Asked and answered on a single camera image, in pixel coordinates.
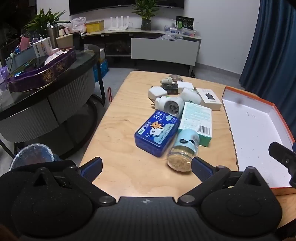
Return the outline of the blue floss pick tin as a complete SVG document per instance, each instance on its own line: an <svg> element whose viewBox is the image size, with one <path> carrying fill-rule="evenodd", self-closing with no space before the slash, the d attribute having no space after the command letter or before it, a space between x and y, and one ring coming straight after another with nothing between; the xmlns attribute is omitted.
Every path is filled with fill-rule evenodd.
<svg viewBox="0 0 296 241"><path fill-rule="evenodd" d="M135 132L135 144L147 153L161 157L177 133L179 125L179 118L156 110Z"/></svg>

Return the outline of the wall television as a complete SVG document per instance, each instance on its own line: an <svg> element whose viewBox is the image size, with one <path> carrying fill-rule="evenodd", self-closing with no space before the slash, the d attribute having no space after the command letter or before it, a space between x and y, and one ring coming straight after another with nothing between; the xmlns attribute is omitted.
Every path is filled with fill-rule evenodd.
<svg viewBox="0 0 296 241"><path fill-rule="evenodd" d="M136 1L132 0L69 0L69 15L75 15L97 9L119 8L132 6ZM168 8L183 9L184 0L157 1L157 5Z"/></svg>

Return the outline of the black green box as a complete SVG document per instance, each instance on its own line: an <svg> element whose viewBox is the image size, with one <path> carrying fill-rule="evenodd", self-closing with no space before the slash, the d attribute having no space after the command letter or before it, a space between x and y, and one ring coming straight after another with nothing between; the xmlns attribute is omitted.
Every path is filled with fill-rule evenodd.
<svg viewBox="0 0 296 241"><path fill-rule="evenodd" d="M186 28L189 30L193 30L194 29L194 19L186 17L186 16L176 16L175 26L178 29Z"/></svg>

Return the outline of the potted green plant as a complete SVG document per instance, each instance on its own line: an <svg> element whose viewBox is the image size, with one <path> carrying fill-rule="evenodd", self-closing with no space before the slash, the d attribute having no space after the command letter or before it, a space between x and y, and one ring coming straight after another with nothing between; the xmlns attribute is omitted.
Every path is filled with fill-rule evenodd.
<svg viewBox="0 0 296 241"><path fill-rule="evenodd" d="M152 29L151 18L156 16L159 11L159 1L157 0L137 0L133 5L133 14L142 18L140 29L150 31Z"/></svg>

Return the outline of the white charger retail box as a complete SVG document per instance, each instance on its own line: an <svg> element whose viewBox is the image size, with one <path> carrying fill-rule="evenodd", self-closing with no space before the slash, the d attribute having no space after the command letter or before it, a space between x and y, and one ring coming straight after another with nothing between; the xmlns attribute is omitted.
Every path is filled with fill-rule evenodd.
<svg viewBox="0 0 296 241"><path fill-rule="evenodd" d="M211 89L197 88L197 94L201 97L201 105L212 110L220 110L222 103Z"/></svg>

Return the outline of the white square power adapter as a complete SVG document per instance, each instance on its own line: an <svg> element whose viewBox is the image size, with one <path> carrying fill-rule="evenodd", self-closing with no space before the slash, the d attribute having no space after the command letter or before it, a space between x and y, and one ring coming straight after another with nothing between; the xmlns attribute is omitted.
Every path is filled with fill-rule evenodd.
<svg viewBox="0 0 296 241"><path fill-rule="evenodd" d="M148 92L148 98L155 102L155 100L162 96L167 96L168 92L160 86L151 87Z"/></svg>

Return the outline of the white flat-pin charger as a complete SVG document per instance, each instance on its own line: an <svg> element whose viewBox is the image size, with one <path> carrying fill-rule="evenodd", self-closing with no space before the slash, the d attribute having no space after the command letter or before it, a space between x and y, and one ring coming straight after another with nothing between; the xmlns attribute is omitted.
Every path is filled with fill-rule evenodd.
<svg viewBox="0 0 296 241"><path fill-rule="evenodd" d="M178 86L178 94L180 94L184 88L187 88L190 90L194 89L191 82L177 81L177 86Z"/></svg>

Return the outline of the white router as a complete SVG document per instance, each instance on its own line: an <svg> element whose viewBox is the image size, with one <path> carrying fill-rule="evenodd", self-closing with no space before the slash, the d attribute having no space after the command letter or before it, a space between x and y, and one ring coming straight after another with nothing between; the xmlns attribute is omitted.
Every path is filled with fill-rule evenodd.
<svg viewBox="0 0 296 241"><path fill-rule="evenodd" d="M129 26L129 16L118 16L110 17L110 27L107 28L108 31L122 31L127 30Z"/></svg>

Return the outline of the adhesive bandages box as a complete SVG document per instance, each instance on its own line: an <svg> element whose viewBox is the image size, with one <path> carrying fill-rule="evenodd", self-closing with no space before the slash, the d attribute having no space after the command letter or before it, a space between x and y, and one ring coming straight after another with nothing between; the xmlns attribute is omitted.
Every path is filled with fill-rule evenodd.
<svg viewBox="0 0 296 241"><path fill-rule="evenodd" d="M178 132L185 129L196 131L200 138L199 145L208 147L212 139L212 110L185 102Z"/></svg>

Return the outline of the clear bottle white cap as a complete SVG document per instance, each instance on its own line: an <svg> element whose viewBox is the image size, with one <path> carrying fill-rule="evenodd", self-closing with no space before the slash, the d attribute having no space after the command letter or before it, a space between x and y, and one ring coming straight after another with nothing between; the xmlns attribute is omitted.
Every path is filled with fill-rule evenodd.
<svg viewBox="0 0 296 241"><path fill-rule="evenodd" d="M168 77L162 79L160 81L161 84L175 84L177 82L183 82L183 78L179 75L169 75Z"/></svg>

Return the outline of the purple gift box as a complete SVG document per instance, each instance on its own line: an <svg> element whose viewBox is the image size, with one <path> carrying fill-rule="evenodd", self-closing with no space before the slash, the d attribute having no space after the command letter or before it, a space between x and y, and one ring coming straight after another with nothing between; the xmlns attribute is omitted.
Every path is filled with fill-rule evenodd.
<svg viewBox="0 0 296 241"><path fill-rule="evenodd" d="M76 52L74 48L63 49L62 53L34 70L25 71L18 76L6 79L6 85L10 92L26 92L33 89L40 89L65 72L75 61Z"/></svg>

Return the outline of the blue plastic bag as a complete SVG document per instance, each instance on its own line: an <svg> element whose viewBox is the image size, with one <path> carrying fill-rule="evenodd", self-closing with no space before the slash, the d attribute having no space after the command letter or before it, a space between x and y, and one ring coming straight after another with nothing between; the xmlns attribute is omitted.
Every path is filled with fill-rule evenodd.
<svg viewBox="0 0 296 241"><path fill-rule="evenodd" d="M105 59L105 60L103 60L100 63L101 78L103 78L107 74L108 71L109 71L109 69L108 69L108 62ZM94 80L95 80L95 82L98 82L99 81L98 67L96 65L93 66L93 73L94 73Z"/></svg>

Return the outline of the dark blue curtain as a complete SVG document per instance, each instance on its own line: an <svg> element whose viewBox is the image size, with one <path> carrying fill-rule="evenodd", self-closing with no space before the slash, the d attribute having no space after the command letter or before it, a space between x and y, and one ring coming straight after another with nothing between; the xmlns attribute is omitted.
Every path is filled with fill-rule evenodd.
<svg viewBox="0 0 296 241"><path fill-rule="evenodd" d="M295 1L260 1L239 83L274 103L295 134Z"/></svg>

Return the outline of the toothpick jar light blue lid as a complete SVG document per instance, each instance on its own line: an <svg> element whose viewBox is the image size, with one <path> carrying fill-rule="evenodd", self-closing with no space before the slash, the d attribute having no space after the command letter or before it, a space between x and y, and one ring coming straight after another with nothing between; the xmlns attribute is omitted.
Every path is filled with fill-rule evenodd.
<svg viewBox="0 0 296 241"><path fill-rule="evenodd" d="M178 172L190 172L192 159L197 155L200 138L192 129L181 130L166 160L170 168Z"/></svg>

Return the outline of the white mosquito repellent plug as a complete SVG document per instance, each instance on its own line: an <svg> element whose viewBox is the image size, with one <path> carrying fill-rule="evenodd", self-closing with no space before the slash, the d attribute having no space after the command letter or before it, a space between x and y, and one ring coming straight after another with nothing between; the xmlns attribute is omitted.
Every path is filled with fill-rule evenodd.
<svg viewBox="0 0 296 241"><path fill-rule="evenodd" d="M157 97L156 100L153 100L152 102L154 103L155 109L177 118L182 115L185 104L180 97L167 96Z"/></svg>

